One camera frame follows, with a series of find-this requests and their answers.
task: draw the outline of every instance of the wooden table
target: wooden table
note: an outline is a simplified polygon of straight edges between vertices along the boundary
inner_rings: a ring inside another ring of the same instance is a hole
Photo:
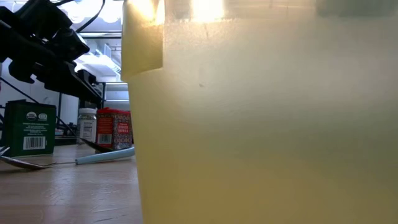
[[[59,146],[52,156],[23,160],[49,164],[94,153],[87,146]],[[35,172],[0,162],[0,223],[141,224],[135,157]]]

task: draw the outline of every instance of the translucent plastic container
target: translucent plastic container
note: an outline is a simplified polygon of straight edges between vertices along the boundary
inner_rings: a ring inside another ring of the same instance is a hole
[[[145,224],[397,223],[396,1],[162,4],[124,5]]]

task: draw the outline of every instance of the cable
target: cable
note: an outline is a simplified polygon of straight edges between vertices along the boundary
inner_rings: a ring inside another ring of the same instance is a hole
[[[54,4],[55,4],[55,6],[61,6],[61,5],[63,5],[63,4],[66,4],[66,3],[68,3],[68,2],[71,2],[71,1],[74,1],[74,0],[62,0],[62,1],[56,2],[56,3],[54,3]]]
[[[104,8],[104,6],[105,6],[105,1],[106,0],[102,0],[102,6],[99,9],[99,11],[97,12],[97,14],[95,14],[95,16],[93,16],[89,21],[87,21],[85,24],[83,24],[79,29],[77,29],[76,33],[80,33],[83,29],[88,27],[88,25],[90,25],[100,15],[102,8]]]
[[[28,94],[24,93],[23,91],[20,91],[17,87],[15,87],[14,85],[12,85],[11,83],[9,83],[7,80],[3,79],[2,77],[0,77],[0,80],[3,81],[5,84],[9,85],[11,88],[15,89],[18,93],[28,97],[28,99],[32,100],[33,102],[40,104],[37,100],[33,99],[32,97],[30,97]],[[62,121],[61,118],[59,118],[57,115],[55,115],[56,118],[58,118],[59,121],[61,121],[61,123],[63,125],[65,125],[65,127],[67,127],[67,129],[76,137],[78,138],[78,136],[76,135],[76,133],[73,132],[73,130],[71,128],[69,128],[69,126],[67,124],[65,124],[65,122]]]

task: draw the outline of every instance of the metal rod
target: metal rod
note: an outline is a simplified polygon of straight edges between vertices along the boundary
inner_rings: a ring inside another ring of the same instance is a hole
[[[58,117],[61,117],[61,105],[62,105],[62,93],[60,93],[60,96],[58,98]],[[60,120],[59,118],[57,119],[57,127],[60,125]]]
[[[105,104],[105,100],[106,100],[106,83],[102,83],[103,85],[103,89],[102,89],[102,102],[101,102],[101,109],[104,109],[104,104]]]

